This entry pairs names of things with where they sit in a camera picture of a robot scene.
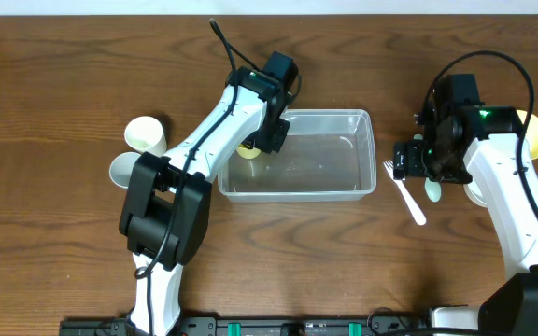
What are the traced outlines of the yellow plastic cup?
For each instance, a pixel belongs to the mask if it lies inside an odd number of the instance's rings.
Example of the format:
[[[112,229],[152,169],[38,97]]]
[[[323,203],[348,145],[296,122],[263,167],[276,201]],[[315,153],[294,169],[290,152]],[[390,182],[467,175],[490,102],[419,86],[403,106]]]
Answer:
[[[261,151],[257,148],[248,148],[240,144],[236,149],[237,154],[246,160],[252,160],[261,154]]]

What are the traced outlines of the mint green plastic spoon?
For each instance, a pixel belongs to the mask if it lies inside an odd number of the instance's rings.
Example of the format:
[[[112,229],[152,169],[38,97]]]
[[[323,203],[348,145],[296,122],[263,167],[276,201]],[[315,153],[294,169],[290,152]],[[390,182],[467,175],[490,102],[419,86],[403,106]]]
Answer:
[[[424,189],[427,197],[433,202],[437,203],[442,197],[442,188],[438,182],[431,181],[428,177],[425,178]]]

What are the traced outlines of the white plastic fork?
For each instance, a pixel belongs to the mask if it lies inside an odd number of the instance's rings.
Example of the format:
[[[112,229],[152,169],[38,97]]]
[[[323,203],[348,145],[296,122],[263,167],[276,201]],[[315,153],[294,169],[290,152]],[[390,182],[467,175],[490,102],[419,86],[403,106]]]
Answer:
[[[390,179],[394,182],[398,190],[401,192],[401,195],[403,197],[403,200],[405,201],[408,210],[410,211],[410,214],[412,218],[415,220],[415,222],[419,226],[424,226],[427,223],[427,219],[416,203],[415,199],[411,196],[408,189],[405,187],[404,183],[401,180],[397,180],[394,178],[393,174],[393,162],[392,161],[384,161],[383,165],[390,177]]]

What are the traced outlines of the white plastic bowl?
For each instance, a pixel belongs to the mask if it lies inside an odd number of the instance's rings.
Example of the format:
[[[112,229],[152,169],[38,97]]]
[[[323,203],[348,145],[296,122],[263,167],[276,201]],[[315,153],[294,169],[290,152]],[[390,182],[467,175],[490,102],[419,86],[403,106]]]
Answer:
[[[479,187],[476,185],[476,183],[473,181],[470,184],[466,184],[463,186],[464,191],[467,195],[467,197],[476,205],[480,207],[486,208],[487,205],[485,203],[484,197],[479,189]]]

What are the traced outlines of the white plastic cup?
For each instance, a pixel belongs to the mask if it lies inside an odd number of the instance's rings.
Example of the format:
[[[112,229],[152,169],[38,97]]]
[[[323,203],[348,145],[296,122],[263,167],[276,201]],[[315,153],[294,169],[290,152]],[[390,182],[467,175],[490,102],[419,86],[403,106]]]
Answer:
[[[162,124],[150,116],[131,120],[124,130],[125,142],[134,150],[161,157],[167,151]]]

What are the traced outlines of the yellow plastic bowl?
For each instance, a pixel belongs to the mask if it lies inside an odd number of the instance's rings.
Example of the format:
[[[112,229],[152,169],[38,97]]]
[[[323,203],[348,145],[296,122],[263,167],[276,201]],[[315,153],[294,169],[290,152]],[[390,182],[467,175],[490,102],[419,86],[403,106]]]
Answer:
[[[531,158],[538,159],[538,117],[536,115],[531,116],[526,141],[529,143]]]

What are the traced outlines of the grey plastic cup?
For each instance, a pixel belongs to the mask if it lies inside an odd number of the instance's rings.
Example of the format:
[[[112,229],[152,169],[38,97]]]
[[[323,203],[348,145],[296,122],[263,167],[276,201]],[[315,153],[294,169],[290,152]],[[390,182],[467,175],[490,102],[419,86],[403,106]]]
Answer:
[[[128,189],[132,171],[141,154],[125,152],[116,157],[109,166],[109,178],[118,187]]]

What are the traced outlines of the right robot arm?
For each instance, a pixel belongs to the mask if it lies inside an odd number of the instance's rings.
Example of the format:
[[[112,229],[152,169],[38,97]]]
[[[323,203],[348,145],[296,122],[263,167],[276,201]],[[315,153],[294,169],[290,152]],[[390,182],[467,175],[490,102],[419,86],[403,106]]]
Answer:
[[[398,143],[395,180],[477,185],[503,253],[506,282],[479,307],[430,311],[432,334],[538,335],[538,176],[524,123],[509,105],[485,105],[472,75],[435,81],[418,118],[424,135]]]

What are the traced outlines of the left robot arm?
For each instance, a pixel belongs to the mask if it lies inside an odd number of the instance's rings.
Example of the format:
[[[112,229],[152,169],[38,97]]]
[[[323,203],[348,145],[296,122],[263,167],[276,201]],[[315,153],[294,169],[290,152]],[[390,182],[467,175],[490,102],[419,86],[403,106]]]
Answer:
[[[179,320],[184,266],[208,227],[213,182],[244,145],[279,152],[290,124],[281,115],[301,85],[294,60],[273,52],[260,69],[232,71],[220,101],[199,127],[162,156],[142,154],[132,170],[119,231],[136,265],[129,335],[167,335]]]

